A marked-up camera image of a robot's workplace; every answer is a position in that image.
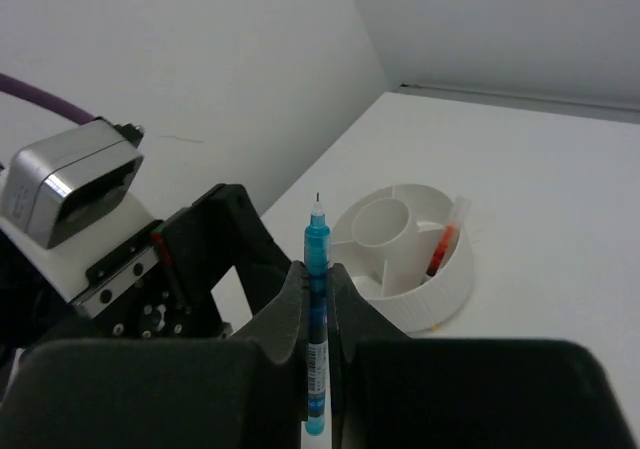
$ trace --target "white backdrop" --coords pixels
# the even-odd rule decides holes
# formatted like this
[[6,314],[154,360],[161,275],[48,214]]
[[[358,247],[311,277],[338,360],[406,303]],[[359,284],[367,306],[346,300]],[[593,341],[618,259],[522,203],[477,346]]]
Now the white backdrop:
[[355,0],[392,85],[640,108],[638,0]]
[[[217,182],[263,212],[387,88],[353,0],[0,0],[0,34],[0,71],[146,127],[159,217]],[[5,164],[70,127],[2,95],[0,117]]]

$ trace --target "purple cable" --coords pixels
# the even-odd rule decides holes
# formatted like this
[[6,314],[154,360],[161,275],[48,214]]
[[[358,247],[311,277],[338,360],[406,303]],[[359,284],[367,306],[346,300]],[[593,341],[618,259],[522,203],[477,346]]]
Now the purple cable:
[[26,82],[19,81],[2,73],[0,73],[0,92],[47,109],[78,125],[86,124],[95,119],[88,112],[47,91],[43,91],[42,89],[38,89]]

